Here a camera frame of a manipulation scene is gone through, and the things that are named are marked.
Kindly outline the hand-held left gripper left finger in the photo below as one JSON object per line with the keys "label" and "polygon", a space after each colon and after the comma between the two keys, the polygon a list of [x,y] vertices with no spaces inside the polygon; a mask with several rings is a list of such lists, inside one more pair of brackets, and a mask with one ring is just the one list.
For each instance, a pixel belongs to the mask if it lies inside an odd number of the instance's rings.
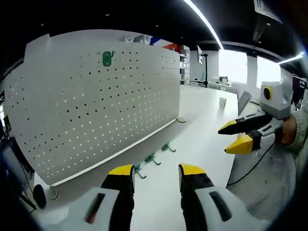
{"label": "hand-held left gripper left finger", "polygon": [[75,200],[68,214],[70,231],[128,231],[134,209],[134,165],[111,170],[99,188]]}

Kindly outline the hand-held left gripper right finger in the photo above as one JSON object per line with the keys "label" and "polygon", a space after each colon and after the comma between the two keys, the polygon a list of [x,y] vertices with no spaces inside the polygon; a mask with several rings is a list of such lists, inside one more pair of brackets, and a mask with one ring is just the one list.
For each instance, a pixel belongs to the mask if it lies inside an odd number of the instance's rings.
{"label": "hand-held left gripper right finger", "polygon": [[181,209],[188,231],[261,231],[262,220],[225,187],[215,186],[206,172],[179,164]]}

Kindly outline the person's right hand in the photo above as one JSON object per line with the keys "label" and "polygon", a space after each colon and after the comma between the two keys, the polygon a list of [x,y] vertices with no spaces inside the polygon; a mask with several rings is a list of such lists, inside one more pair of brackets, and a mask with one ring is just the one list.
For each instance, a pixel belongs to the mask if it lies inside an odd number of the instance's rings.
{"label": "person's right hand", "polygon": [[275,131],[275,143],[283,145],[291,145],[296,136],[296,120],[293,115],[290,115],[283,121],[281,128]]}

